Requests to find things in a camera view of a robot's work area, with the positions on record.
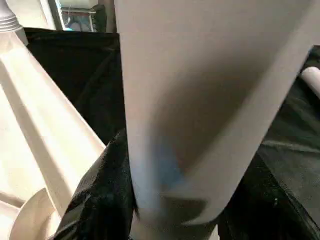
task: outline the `white cylinder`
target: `white cylinder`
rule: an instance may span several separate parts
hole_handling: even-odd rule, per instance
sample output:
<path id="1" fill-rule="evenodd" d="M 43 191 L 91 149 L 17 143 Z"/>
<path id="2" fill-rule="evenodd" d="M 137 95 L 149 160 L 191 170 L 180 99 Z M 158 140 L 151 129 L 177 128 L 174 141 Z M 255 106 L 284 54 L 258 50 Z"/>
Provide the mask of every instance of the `white cylinder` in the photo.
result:
<path id="1" fill-rule="evenodd" d="M 315 66 L 308 67 L 301 73 L 301 78 L 320 98 L 320 70 Z"/>
<path id="2" fill-rule="evenodd" d="M 313 3 L 116 1 L 137 222 L 152 236 L 137 239 L 206 239 L 311 48 Z"/>

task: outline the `white tube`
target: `white tube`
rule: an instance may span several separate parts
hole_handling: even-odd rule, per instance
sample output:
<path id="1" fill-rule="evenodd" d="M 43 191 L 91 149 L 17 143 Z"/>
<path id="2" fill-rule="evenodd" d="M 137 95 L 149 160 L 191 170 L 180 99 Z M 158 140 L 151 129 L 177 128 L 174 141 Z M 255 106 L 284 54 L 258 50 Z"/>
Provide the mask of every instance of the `white tube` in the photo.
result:
<path id="1" fill-rule="evenodd" d="M 315 66 L 310 66 L 301 73 L 301 78 L 320 98 L 320 70 Z"/>
<path id="2" fill-rule="evenodd" d="M 175 235 L 182 226 L 194 230 L 189 238 L 206 239 L 197 229 L 228 204 L 319 39 L 320 5 L 118 0 L 115 6 L 137 222 L 151 225 L 152 235 L 137 239 L 186 240 Z"/>

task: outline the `white pole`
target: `white pole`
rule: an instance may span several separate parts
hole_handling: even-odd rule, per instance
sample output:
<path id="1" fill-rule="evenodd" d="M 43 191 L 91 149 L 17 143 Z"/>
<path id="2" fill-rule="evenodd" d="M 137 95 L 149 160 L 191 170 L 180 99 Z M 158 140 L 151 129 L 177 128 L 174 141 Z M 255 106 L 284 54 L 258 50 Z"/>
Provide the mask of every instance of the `white pole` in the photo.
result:
<path id="1" fill-rule="evenodd" d="M 320 70 L 315 66 L 308 67 L 301 73 L 301 78 L 320 98 Z"/>

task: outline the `white cap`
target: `white cap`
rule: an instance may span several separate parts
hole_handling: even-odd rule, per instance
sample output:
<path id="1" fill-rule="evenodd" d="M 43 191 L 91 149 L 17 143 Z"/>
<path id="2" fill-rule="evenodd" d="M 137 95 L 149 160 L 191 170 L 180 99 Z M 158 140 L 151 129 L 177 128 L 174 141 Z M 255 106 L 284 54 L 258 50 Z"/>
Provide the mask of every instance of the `white cap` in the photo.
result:
<path id="1" fill-rule="evenodd" d="M 21 25 L 6 0 L 0 0 L 0 32 L 16 31 L 20 28 Z"/>

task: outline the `white pipe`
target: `white pipe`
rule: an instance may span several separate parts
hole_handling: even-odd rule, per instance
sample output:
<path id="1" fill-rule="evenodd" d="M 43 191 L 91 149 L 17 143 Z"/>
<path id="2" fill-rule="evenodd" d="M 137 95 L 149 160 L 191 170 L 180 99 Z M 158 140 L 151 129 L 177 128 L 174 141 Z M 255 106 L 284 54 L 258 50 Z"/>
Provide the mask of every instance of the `white pipe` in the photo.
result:
<path id="1" fill-rule="evenodd" d="M 320 70 L 315 66 L 310 66 L 301 73 L 301 78 L 320 98 Z"/>
<path id="2" fill-rule="evenodd" d="M 137 222 L 153 234 L 136 238 L 205 239 L 320 39 L 320 2 L 168 2 L 115 5 Z"/>

